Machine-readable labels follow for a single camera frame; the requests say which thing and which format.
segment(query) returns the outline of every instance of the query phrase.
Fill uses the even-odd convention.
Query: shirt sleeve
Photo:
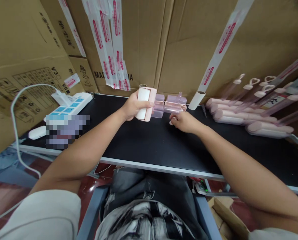
[[[265,228],[263,230],[255,230],[249,234],[249,240],[298,240],[298,234],[279,229]]]
[[[75,239],[81,200],[65,190],[45,190],[26,197],[0,230],[1,240]]]

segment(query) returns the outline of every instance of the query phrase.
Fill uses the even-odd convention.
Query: forearm
[[[298,197],[274,174],[207,126],[198,133],[234,192],[261,211],[298,217]]]
[[[81,179],[85,177],[100,161],[112,138],[124,123],[120,110],[107,117],[99,125],[78,138],[65,149],[49,166],[32,192],[43,188],[60,188],[77,192]]]

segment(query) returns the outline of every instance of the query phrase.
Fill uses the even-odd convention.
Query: cardboard box
[[[0,1],[0,152],[14,140],[10,106],[25,86],[46,83],[67,94],[82,92],[64,80],[75,70],[38,0]],[[54,90],[38,86],[25,91],[15,106],[18,134],[35,126],[58,104]]]
[[[188,102],[197,91],[237,0],[178,0],[172,13],[158,93],[182,92]],[[298,1],[254,1],[233,38],[204,102],[219,97],[223,86],[245,73],[251,78],[277,76],[298,59]],[[298,71],[286,82],[295,79]]]
[[[228,197],[211,198],[208,201],[222,239],[247,240],[250,231],[245,224],[231,210],[233,200]]]
[[[90,93],[98,93],[99,91],[95,84],[88,60],[82,57],[69,57],[69,59],[80,78],[84,90]]]
[[[45,11],[50,18],[50,22],[53,25],[60,42],[62,43],[67,55],[70,56],[70,61],[78,73],[78,76],[81,80],[81,83],[84,89],[87,92],[98,93],[98,88],[96,86],[93,73],[90,69],[88,60],[85,58],[84,48],[82,46],[81,40],[78,35],[78,30],[74,27],[73,20],[67,20],[67,17],[71,19],[71,14],[69,9],[67,9],[66,16],[61,4],[67,6],[65,0],[57,1],[57,0],[40,0],[43,5]]]
[[[113,90],[106,85],[82,1],[67,0],[67,4],[100,93],[129,96],[139,88],[140,84],[154,87],[155,82],[158,83],[173,0],[122,1],[123,58],[131,92]]]

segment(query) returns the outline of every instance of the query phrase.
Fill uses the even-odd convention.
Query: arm
[[[201,139],[232,189],[249,205],[261,228],[275,227],[298,234],[298,197],[282,181],[188,112],[176,117],[172,124]]]
[[[137,94],[133,93],[119,110],[65,149],[45,171],[30,194],[48,189],[77,193],[82,178],[100,161],[120,126],[132,120],[140,109],[153,106],[147,101],[138,101]]]

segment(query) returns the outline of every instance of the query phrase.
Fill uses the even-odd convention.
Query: gray jeans
[[[161,202],[187,224],[197,239],[206,239],[197,221],[195,202],[186,177],[136,168],[115,169],[103,217],[135,199]]]

